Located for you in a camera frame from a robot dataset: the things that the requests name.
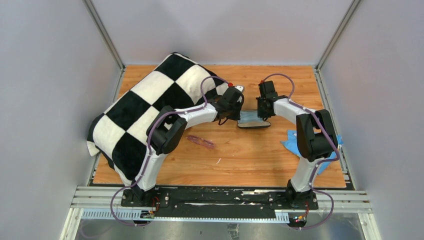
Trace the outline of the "light blue cleaning cloth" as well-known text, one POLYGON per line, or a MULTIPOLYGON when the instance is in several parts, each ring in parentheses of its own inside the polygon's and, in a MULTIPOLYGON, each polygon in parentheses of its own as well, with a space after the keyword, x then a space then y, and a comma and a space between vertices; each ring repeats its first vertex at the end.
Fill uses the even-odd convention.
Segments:
POLYGON ((257 110, 242 110, 238 123, 260 122, 262 119, 258 117, 257 110))

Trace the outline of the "black glasses case beige lining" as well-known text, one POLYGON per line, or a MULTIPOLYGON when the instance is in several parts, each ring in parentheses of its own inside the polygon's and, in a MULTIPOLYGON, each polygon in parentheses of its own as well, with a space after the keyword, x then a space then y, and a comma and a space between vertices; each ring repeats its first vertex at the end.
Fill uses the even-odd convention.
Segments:
POLYGON ((263 129, 263 128, 269 128, 270 126, 271 126, 271 123, 263 119, 260 122, 247 122, 247 123, 238 123, 237 121, 237 127, 240 129, 263 129))

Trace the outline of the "pink transparent sunglasses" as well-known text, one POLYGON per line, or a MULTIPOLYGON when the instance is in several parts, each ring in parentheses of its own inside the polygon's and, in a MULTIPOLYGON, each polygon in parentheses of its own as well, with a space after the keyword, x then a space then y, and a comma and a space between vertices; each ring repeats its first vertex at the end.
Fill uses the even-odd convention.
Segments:
POLYGON ((186 139, 196 145, 203 146, 205 148, 214 149, 216 147, 213 142, 198 136, 188 135, 186 139))

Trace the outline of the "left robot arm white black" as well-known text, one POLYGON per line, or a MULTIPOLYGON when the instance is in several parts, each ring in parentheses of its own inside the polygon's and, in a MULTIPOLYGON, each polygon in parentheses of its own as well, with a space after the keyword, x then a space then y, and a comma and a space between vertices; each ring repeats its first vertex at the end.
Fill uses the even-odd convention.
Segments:
POLYGON ((244 103, 245 88, 241 85, 230 86, 217 100, 209 100, 202 105, 174 109, 167 105, 161 109, 147 129, 147 153, 140 173, 131 184, 134 200, 140 206, 149 206, 153 201, 152 188, 156 186, 161 166, 190 127, 215 121, 240 119, 244 103))

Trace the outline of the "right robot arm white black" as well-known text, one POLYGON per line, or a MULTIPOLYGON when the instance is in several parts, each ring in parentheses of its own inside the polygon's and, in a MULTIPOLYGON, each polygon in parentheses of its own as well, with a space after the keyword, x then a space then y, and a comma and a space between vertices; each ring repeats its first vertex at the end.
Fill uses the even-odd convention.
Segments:
POLYGON ((273 116, 285 118, 296 125, 296 144, 299 163, 294 176, 288 181, 285 201, 298 209, 312 197, 312 185, 320 164, 328 162, 337 150, 338 140, 328 110, 314 110, 278 95, 272 81, 258 85, 257 115, 263 120, 273 116))

